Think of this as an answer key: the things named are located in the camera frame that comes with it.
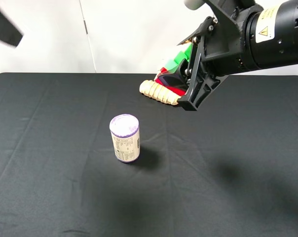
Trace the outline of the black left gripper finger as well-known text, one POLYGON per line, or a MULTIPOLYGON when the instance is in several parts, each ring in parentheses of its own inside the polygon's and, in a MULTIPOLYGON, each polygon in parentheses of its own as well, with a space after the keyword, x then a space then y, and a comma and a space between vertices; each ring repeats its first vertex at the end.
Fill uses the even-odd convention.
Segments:
POLYGON ((0 41, 17 47, 23 34, 0 11, 0 41))

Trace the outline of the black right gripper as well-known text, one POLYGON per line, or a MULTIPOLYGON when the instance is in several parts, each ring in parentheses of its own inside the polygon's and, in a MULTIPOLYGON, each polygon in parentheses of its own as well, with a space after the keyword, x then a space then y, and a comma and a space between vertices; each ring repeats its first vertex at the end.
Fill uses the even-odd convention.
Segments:
POLYGON ((188 70, 192 73, 185 95, 177 100, 186 111, 197 111, 221 85, 227 75, 252 71, 250 26, 251 0, 190 0, 188 8, 210 6, 214 17, 207 17, 178 45, 193 43, 188 70))

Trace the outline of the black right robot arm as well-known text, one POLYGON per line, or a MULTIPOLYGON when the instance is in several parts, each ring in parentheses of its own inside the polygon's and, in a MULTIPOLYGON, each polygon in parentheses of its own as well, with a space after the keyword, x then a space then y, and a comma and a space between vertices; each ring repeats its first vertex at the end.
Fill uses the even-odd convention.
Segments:
POLYGON ((214 16, 187 37, 192 43, 178 104, 195 111, 227 76, 298 64, 298 0, 263 9, 254 0, 187 0, 214 16))

